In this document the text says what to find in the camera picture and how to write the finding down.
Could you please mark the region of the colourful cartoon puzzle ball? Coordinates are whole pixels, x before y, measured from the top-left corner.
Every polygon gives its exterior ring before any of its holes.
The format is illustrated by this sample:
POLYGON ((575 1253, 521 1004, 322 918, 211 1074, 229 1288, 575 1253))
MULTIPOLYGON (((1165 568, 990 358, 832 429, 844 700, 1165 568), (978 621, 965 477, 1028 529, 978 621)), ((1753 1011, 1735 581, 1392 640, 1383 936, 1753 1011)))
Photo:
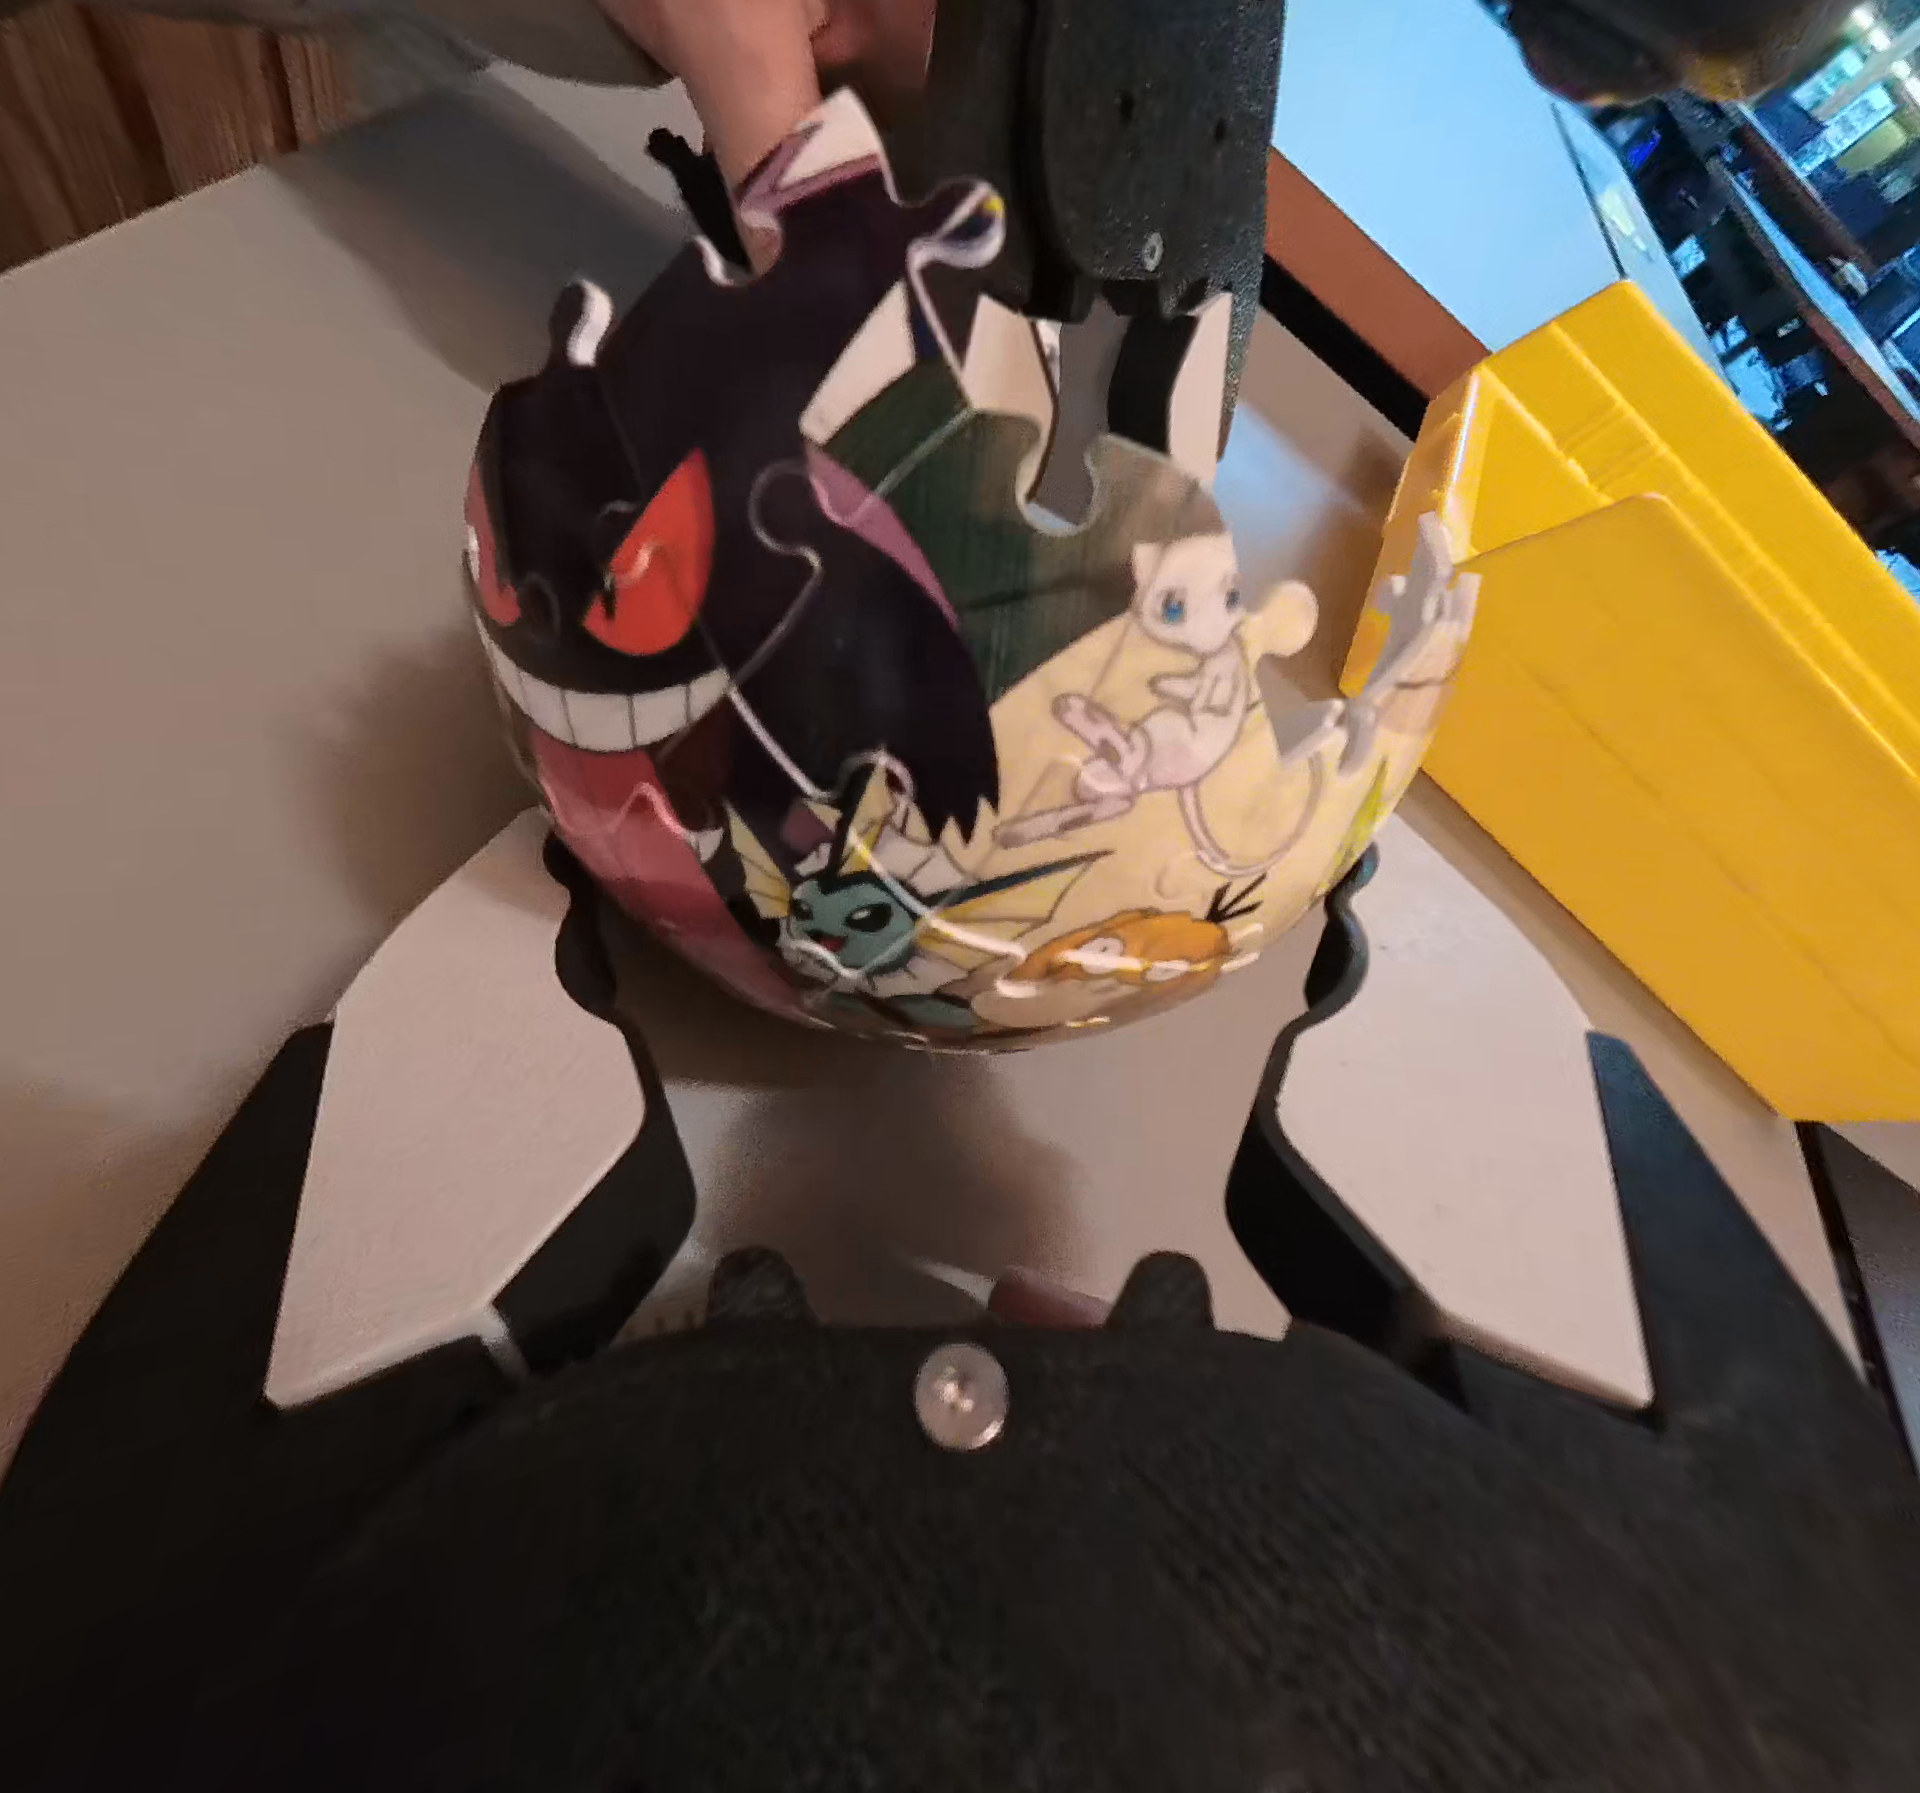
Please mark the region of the colourful cartoon puzzle ball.
POLYGON ((739 198, 767 268, 699 234, 625 317, 569 285, 477 437, 467 598, 559 837, 837 1034, 1019 1051, 1212 991, 1407 795, 1479 577, 1425 515, 1358 694, 1270 711, 1320 608, 1246 588, 1212 483, 1106 429, 1078 529, 1021 510, 1034 429, 965 389, 986 183, 903 201, 839 91, 739 198))

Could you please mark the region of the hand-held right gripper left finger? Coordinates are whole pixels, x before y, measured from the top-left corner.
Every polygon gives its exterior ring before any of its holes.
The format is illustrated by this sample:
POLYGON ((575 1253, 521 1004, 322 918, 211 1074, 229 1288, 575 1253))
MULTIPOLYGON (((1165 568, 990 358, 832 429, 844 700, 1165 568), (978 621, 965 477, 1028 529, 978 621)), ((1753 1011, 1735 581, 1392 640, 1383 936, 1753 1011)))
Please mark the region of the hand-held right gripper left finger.
POLYGON ((506 1374, 589 1358, 684 1250, 696 1188, 599 898, 529 810, 334 1011, 262 1391, 305 1409, 467 1340, 506 1374))

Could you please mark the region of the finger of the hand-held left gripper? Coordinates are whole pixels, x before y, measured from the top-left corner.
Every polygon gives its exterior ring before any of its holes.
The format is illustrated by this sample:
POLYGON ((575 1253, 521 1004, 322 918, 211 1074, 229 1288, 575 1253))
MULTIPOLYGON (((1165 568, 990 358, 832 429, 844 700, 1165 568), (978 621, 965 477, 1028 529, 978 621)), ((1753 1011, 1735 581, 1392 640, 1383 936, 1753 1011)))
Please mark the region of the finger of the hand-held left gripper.
POLYGON ((1108 388, 1126 320, 1094 303, 1082 322, 1028 320, 983 297, 965 358, 966 400, 1028 425, 1019 497, 1046 536, 1067 536, 1090 510, 1089 449, 1108 429, 1108 388))
POLYGON ((1133 317, 1114 358, 1114 437, 1216 483, 1241 354, 1235 292, 1216 292, 1176 320, 1133 317))

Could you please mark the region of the brown wooden post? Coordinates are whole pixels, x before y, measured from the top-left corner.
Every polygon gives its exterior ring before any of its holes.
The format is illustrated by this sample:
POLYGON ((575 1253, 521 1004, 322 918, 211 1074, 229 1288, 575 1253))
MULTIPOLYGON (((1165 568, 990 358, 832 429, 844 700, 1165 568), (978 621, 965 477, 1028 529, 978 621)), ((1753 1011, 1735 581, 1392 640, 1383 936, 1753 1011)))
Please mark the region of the brown wooden post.
POLYGON ((1263 306, 1407 433, 1492 354, 1278 149, 1263 246, 1263 306))

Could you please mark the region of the brown wooden cabinet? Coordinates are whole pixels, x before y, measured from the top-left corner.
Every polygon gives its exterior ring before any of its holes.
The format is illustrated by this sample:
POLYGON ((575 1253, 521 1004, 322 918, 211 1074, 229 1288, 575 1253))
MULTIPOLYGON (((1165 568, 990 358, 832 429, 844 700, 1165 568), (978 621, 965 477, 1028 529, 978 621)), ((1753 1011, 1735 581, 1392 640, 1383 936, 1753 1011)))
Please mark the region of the brown wooden cabinet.
POLYGON ((96 3, 4 22, 4 268, 335 134, 346 41, 96 3))

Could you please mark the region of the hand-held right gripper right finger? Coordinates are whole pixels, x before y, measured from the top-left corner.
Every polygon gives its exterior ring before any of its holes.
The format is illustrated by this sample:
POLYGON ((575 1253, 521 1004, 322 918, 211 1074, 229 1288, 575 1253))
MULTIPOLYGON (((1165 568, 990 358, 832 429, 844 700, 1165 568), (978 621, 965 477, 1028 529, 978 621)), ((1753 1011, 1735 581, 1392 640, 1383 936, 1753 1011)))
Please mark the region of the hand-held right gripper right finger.
POLYGON ((1436 850, 1366 850, 1303 997, 1229 1168, 1229 1231, 1287 1313, 1645 1409, 1593 1028, 1546 954, 1436 850))

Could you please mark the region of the yellow plastic bin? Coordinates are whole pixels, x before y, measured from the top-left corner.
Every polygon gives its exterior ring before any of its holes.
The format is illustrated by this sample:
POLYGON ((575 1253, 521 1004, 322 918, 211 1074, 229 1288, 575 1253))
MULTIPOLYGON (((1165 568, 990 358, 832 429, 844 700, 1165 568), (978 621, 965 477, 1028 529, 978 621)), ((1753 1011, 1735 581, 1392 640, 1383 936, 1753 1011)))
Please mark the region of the yellow plastic bin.
POLYGON ((1773 1112, 1918 1119, 1918 603, 1633 281, 1427 410, 1435 784, 1773 1112))

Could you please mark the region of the person's right hand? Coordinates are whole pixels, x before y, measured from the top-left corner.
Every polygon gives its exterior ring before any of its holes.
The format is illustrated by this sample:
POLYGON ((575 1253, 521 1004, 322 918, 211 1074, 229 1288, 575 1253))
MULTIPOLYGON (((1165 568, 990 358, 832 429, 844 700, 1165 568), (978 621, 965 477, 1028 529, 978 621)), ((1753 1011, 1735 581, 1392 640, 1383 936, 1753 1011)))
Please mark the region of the person's right hand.
POLYGON ((1013 1269, 994 1280, 986 1313, 1000 1327, 1098 1330, 1108 1325, 1112 1303, 1013 1269))

